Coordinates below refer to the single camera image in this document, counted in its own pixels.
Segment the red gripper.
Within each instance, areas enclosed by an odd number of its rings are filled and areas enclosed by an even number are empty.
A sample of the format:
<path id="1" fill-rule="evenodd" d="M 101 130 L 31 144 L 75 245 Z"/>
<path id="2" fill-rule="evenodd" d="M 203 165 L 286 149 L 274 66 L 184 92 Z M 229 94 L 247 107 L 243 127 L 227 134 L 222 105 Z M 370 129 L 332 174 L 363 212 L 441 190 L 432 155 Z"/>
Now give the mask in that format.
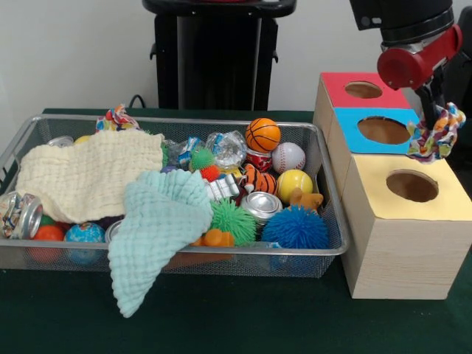
<path id="1" fill-rule="evenodd" d="M 377 62 L 380 78 L 391 89 L 416 90 L 427 128 L 433 128 L 437 121 L 436 105 L 445 107 L 444 66 L 458 53 L 462 42 L 462 30 L 454 24 L 415 43 L 382 46 Z M 426 84 L 431 80 L 430 88 Z"/>

